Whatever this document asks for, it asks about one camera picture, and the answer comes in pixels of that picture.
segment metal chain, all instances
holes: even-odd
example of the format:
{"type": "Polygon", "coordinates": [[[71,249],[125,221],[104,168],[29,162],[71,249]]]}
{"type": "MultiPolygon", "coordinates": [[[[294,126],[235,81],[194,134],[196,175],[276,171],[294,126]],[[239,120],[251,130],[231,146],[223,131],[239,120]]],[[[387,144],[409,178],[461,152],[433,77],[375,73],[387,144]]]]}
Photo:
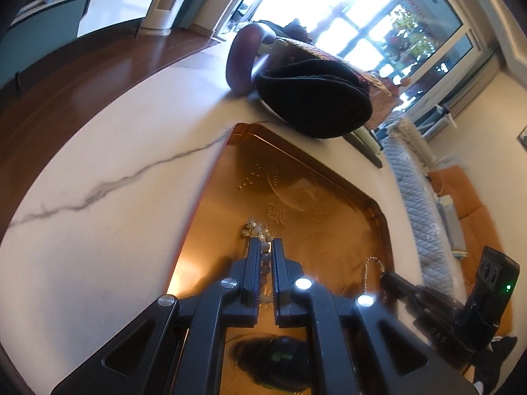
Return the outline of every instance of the metal chain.
{"type": "Polygon", "coordinates": [[[380,274],[383,275],[386,271],[384,269],[384,263],[379,260],[377,257],[370,257],[368,260],[366,260],[364,264],[364,283],[363,283],[363,292],[366,293],[368,291],[368,264],[370,264],[371,261],[375,261],[379,267],[380,267],[380,274]]]}

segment wall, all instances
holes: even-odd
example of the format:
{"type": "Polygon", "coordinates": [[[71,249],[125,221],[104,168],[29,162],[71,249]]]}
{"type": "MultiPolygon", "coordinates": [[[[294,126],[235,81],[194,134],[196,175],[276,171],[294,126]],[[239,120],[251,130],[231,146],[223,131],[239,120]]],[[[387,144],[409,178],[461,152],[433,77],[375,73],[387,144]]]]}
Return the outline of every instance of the wall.
{"type": "Polygon", "coordinates": [[[484,46],[494,44],[496,34],[479,0],[456,0],[484,46]]]}
{"type": "Polygon", "coordinates": [[[517,137],[527,126],[527,91],[500,72],[430,145],[438,156],[457,156],[487,205],[504,252],[517,261],[520,279],[513,294],[518,343],[504,364],[501,381],[527,347],[527,150],[517,137]]]}
{"type": "Polygon", "coordinates": [[[478,0],[500,43],[507,66],[527,87],[527,38],[503,0],[478,0]]]}

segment picture frame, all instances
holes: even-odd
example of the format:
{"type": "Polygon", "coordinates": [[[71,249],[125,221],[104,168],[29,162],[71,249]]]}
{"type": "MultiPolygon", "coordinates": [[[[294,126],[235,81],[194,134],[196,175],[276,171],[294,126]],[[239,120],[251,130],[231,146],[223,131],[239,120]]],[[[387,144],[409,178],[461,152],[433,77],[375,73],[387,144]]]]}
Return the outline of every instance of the picture frame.
{"type": "Polygon", "coordinates": [[[518,135],[518,141],[522,143],[525,150],[527,150],[527,126],[523,129],[520,135],[518,135]]]}

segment white marble countertop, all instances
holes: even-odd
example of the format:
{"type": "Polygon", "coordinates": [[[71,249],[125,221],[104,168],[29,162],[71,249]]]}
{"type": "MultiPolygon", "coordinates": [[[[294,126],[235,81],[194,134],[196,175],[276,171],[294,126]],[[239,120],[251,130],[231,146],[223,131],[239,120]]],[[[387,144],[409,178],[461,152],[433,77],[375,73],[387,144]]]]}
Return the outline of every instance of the white marble countertop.
{"type": "Polygon", "coordinates": [[[16,211],[0,246],[0,340],[36,395],[49,394],[163,294],[189,214],[240,121],[270,121],[374,198],[396,271],[422,282],[388,163],[378,170],[342,138],[312,140],[262,106],[228,97],[227,51],[224,43],[195,54],[108,105],[49,162],[16,211]]]}

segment orange sofa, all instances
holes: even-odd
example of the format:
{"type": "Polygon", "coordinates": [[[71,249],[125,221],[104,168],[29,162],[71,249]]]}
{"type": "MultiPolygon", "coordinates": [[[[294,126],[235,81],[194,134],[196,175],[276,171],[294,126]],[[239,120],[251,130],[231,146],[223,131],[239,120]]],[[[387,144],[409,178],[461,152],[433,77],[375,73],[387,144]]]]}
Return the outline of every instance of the orange sofa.
{"type": "MultiPolygon", "coordinates": [[[[470,294],[475,283],[483,248],[487,245],[503,251],[496,228],[488,209],[480,201],[476,190],[461,167],[450,166],[428,174],[434,191],[439,196],[450,195],[458,214],[465,237],[468,257],[461,260],[465,289],[470,294]]],[[[497,335],[512,331],[512,303],[509,303],[502,317],[497,335]]]]}

